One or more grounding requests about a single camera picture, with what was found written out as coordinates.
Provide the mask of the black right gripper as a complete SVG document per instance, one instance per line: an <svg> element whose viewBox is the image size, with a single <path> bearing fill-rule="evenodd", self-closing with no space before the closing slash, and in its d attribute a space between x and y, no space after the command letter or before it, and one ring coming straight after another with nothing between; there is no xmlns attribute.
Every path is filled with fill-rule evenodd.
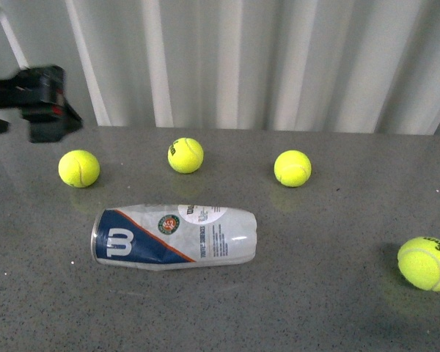
<svg viewBox="0 0 440 352"><path fill-rule="evenodd" d="M83 127L65 97L65 70L58 65L20 69L0 80L0 109L18 109L29 122L32 143L59 142Z"/></svg>

